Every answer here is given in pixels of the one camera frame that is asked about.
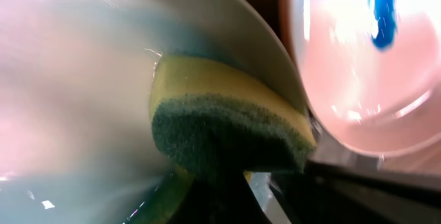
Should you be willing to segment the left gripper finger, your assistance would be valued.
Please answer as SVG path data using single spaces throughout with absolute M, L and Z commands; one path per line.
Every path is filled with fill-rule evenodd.
M 271 224 L 243 171 L 229 171 L 214 183 L 189 175 L 190 188 L 168 224 Z

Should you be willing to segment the green and yellow sponge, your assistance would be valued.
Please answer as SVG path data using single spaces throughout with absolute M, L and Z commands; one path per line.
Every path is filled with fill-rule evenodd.
M 150 97 L 152 136 L 175 165 L 128 223 L 167 223 L 192 182 L 229 171 L 302 172 L 316 142 L 305 114 L 230 65 L 167 55 Z

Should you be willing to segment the white plate front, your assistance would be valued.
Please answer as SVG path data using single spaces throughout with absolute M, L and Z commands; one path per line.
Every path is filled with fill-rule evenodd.
M 243 70 L 292 105 L 286 49 L 245 0 L 1 0 L 1 222 L 126 223 L 167 174 L 148 101 L 165 54 Z

